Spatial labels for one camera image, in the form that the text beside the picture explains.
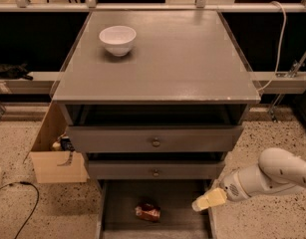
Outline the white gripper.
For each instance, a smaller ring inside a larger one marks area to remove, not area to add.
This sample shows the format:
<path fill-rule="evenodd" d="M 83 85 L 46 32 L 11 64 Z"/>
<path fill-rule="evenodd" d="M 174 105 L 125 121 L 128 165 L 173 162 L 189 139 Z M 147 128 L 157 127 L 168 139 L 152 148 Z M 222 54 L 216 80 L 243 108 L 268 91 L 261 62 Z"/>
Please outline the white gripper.
<path fill-rule="evenodd" d="M 205 192 L 192 202 L 192 209 L 200 212 L 209 207 L 222 205 L 227 199 L 238 202 L 255 196 L 258 189 L 257 171 L 257 166 L 249 166 L 229 173 L 219 183 L 222 189 L 217 187 Z"/>

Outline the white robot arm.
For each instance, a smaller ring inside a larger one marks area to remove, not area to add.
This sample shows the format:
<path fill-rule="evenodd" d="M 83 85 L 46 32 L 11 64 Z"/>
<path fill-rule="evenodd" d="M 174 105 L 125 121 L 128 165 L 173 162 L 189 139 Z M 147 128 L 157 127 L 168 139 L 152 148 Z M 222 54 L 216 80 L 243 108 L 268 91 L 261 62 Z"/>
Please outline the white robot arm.
<path fill-rule="evenodd" d="M 271 147 L 263 150 L 256 164 L 224 176 L 219 186 L 196 198 L 191 207 L 200 212 L 229 201 L 257 195 L 287 195 L 306 189 L 306 161 L 291 152 Z"/>

